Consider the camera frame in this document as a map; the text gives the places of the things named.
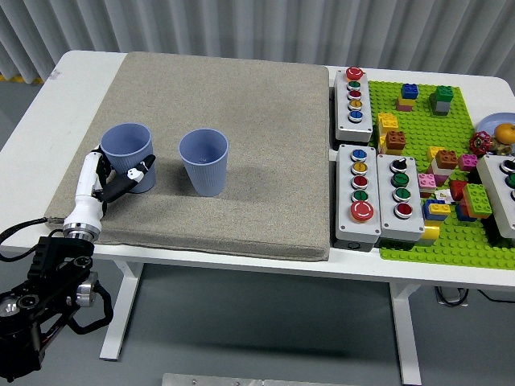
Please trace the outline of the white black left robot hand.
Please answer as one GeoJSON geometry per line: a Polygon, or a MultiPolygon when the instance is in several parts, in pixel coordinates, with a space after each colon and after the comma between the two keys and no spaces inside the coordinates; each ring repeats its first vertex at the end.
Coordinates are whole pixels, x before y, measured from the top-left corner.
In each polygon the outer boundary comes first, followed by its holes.
{"type": "Polygon", "coordinates": [[[75,207],[64,220],[64,236],[91,242],[97,240],[107,205],[137,187],[150,173],[155,159],[153,154],[149,154],[128,171],[108,180],[112,171],[110,161],[101,148],[92,150],[85,157],[80,171],[75,207]]]}

